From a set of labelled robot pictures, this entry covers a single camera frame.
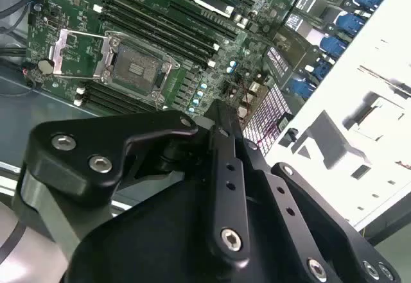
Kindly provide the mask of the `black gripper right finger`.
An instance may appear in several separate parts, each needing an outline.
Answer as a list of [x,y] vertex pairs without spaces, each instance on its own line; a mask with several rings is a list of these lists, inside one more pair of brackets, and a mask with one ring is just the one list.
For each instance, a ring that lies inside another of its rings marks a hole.
[[389,262],[288,164],[269,166],[231,111],[233,282],[399,282]]

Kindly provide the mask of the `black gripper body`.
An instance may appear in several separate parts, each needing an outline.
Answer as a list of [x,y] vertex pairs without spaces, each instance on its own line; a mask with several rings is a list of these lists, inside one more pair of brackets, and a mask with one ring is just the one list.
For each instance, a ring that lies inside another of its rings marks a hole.
[[76,249],[67,282],[233,282],[238,211],[216,214],[204,182],[173,185],[103,224]]

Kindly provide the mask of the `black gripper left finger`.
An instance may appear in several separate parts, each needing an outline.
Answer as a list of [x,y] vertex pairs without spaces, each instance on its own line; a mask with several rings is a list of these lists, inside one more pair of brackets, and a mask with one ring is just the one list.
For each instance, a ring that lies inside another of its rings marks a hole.
[[217,99],[202,117],[177,110],[37,125],[29,135],[18,195],[37,212],[64,255],[110,218],[117,191],[152,182],[209,185],[205,225],[196,240],[217,261],[249,261],[241,139],[234,108]]

